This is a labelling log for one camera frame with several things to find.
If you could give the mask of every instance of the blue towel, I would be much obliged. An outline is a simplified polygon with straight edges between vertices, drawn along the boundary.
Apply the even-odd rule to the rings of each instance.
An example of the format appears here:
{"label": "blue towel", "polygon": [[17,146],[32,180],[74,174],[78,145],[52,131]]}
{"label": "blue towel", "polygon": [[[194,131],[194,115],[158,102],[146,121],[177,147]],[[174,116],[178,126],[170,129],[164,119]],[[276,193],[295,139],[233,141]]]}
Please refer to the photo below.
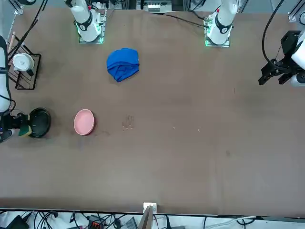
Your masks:
{"label": "blue towel", "polygon": [[134,49],[122,48],[112,52],[106,64],[109,74],[121,82],[139,71],[139,55]]}

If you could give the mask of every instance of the bowl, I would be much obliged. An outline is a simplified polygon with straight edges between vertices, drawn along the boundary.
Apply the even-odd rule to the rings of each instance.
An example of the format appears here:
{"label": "bowl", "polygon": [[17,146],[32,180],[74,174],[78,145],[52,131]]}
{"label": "bowl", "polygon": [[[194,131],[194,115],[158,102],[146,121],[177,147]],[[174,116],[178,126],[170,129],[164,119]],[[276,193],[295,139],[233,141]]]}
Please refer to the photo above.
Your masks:
{"label": "bowl", "polygon": [[79,135],[88,135],[94,128],[94,116],[88,109],[80,110],[74,118],[74,129]]}

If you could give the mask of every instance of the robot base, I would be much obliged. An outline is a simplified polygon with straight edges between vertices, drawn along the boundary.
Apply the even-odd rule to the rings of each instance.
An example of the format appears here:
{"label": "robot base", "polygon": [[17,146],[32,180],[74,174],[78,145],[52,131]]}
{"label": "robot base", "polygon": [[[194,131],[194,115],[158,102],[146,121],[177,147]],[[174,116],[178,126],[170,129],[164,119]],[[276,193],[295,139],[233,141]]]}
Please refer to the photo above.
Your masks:
{"label": "robot base", "polygon": [[80,33],[79,34],[79,43],[80,44],[103,44],[104,43],[104,38],[105,38],[105,26],[106,26],[106,14],[107,14],[107,11],[105,10],[105,14],[104,15],[101,15],[101,13],[99,12],[96,12],[96,14],[98,15],[98,18],[100,19],[99,21],[99,25],[98,25],[98,29],[101,30],[101,33],[99,36],[97,36],[97,38],[91,42],[86,42],[84,41],[81,36],[80,36]]}
{"label": "robot base", "polygon": [[214,44],[210,38],[208,38],[207,34],[210,32],[211,26],[213,24],[213,19],[211,16],[209,16],[208,18],[205,18],[203,21],[204,25],[207,25],[209,28],[204,28],[204,45],[206,47],[230,47],[230,40],[229,38],[227,39],[227,41],[224,44],[218,45],[218,44]]}

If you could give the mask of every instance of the stain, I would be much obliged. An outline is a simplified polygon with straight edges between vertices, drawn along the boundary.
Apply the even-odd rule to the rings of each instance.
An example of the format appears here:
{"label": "stain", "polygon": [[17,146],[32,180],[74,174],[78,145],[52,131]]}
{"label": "stain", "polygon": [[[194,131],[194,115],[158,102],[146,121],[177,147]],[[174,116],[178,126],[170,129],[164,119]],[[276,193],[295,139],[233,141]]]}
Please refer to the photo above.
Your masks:
{"label": "stain", "polygon": [[103,134],[110,136],[110,133],[108,131],[102,131]]}
{"label": "stain", "polygon": [[134,118],[131,115],[126,115],[124,121],[122,122],[123,130],[133,129]]}

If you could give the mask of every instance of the black round object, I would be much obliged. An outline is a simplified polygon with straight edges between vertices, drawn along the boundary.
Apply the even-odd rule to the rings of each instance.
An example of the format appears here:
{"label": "black round object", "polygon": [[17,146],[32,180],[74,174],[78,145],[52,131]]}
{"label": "black round object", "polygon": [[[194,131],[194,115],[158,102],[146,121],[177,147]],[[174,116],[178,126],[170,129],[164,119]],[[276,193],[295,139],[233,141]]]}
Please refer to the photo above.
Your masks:
{"label": "black round object", "polygon": [[36,108],[30,113],[30,127],[32,133],[29,135],[33,138],[40,138],[46,135],[51,126],[51,116],[44,108]]}

